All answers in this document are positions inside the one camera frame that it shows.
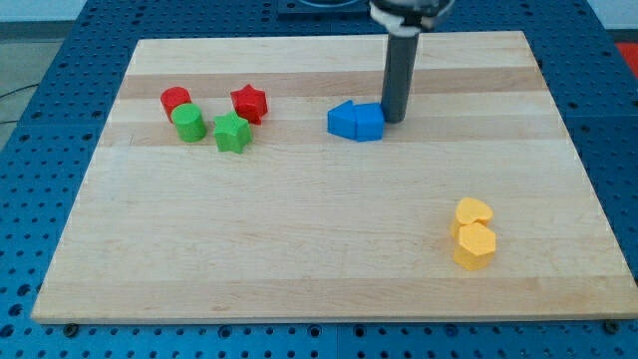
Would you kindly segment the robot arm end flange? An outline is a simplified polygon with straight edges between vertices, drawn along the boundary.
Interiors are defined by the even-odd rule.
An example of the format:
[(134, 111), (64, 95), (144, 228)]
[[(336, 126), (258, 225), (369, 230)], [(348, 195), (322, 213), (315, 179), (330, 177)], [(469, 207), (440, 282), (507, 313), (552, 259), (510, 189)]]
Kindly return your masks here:
[(453, 12), (455, 0), (370, 0), (370, 16), (389, 34), (413, 37), (430, 32)]

